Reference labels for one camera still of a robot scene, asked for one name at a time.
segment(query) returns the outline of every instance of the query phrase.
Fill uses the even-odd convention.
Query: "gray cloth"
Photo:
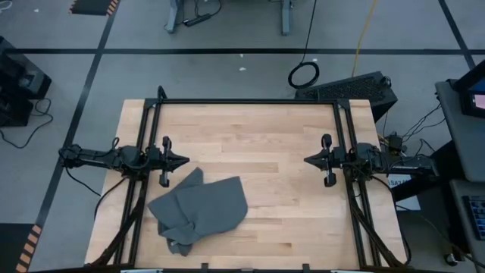
[[[204,173],[200,168],[193,170],[185,179],[183,179],[178,185],[175,186],[169,193],[164,194],[161,197],[151,201],[148,204],[150,211],[157,219],[165,218],[165,212],[171,213],[170,217],[166,217],[164,223],[158,220],[158,234],[162,235],[165,231],[169,230],[171,227],[176,227],[178,225],[187,225],[189,222],[180,210],[177,202],[176,193],[178,190],[182,190],[188,187],[195,187],[203,185]],[[179,253],[182,256],[187,256],[192,249],[192,244],[182,245],[175,242],[172,239],[167,238],[168,249],[176,254]]]
[[[234,229],[248,211],[239,177],[203,184],[199,168],[148,207],[170,251],[183,256],[203,237]]]

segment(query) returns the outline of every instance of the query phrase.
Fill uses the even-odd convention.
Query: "black keyboard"
[[[478,240],[485,240],[485,196],[463,196]]]

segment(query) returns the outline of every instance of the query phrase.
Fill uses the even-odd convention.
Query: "metal stand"
[[[167,26],[165,26],[165,30],[170,34],[175,31],[179,8],[183,9],[183,0],[170,0],[170,13],[168,14]]]
[[[183,9],[184,0],[170,0],[170,13],[168,14],[167,25],[165,30],[172,34],[177,27],[177,17],[179,11]],[[281,35],[289,35],[289,26],[291,24],[291,0],[282,0],[281,2]]]
[[[289,25],[291,24],[291,0],[281,2],[281,35],[289,35]]]

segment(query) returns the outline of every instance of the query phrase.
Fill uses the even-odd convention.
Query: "wooden table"
[[[142,100],[124,102],[117,129],[120,146],[136,144],[142,105]],[[379,146],[369,102],[351,101],[351,106],[357,140]],[[350,145],[343,111],[341,116]],[[147,202],[200,167],[206,183],[240,176],[249,210],[236,230],[206,237],[182,257],[169,252],[166,240],[158,236],[157,220],[145,209],[136,267],[200,268],[207,262],[209,268],[301,269],[308,263],[311,269],[357,269],[342,171],[335,170],[337,184],[326,188],[325,173],[303,162],[321,150],[324,133],[338,145],[331,105],[162,105],[157,144],[169,136],[172,150],[190,157],[190,162],[170,174],[170,188],[161,187],[159,173],[152,172]],[[103,191],[119,180],[119,173],[109,171]],[[110,193],[99,207],[86,262],[98,258],[118,231],[127,185]],[[390,192],[369,181],[368,195],[376,232],[404,262]],[[365,232],[362,237],[371,264]],[[129,245],[125,243],[124,261]]]

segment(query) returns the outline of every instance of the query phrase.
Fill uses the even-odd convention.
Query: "gray floor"
[[[174,35],[163,30],[168,1],[123,0],[118,8],[106,48],[302,48],[313,1],[299,0],[293,9],[292,32],[280,35],[280,6],[262,0],[226,0],[222,12],[196,27],[179,27]],[[354,49],[371,0],[319,0],[310,47]],[[448,0],[449,8],[470,49],[485,49],[483,0]],[[69,1],[15,0],[0,14],[0,36],[18,48],[95,49],[106,17],[69,15]],[[193,3],[187,1],[186,16]],[[362,43],[364,49],[459,49],[446,18],[435,0],[380,1]],[[0,142],[0,222],[32,223],[57,161],[83,91],[93,55],[28,55],[52,79],[54,122],[41,129],[24,150]],[[301,55],[103,55],[74,142],[106,149],[114,137],[124,99],[154,96],[158,85],[171,98],[292,98],[287,75]],[[321,67],[319,83],[349,77],[353,55],[308,55]],[[474,56],[476,63],[485,56]],[[461,55],[362,55],[358,74],[382,71],[391,77],[399,102],[390,110],[386,133],[404,133],[436,107],[434,83],[460,77],[468,70]],[[308,76],[297,75],[304,81]],[[443,118],[437,112],[430,124]],[[21,143],[42,122],[32,118],[28,127],[8,129]],[[377,124],[382,132],[383,123]],[[424,130],[408,144],[412,154],[419,139],[438,148],[450,136],[446,124]],[[105,173],[80,168],[73,174],[100,191]],[[63,174],[48,215],[31,270],[75,267],[83,264],[97,197]],[[410,238],[416,268],[466,272],[469,263],[447,266],[443,245],[419,221],[400,216]]]

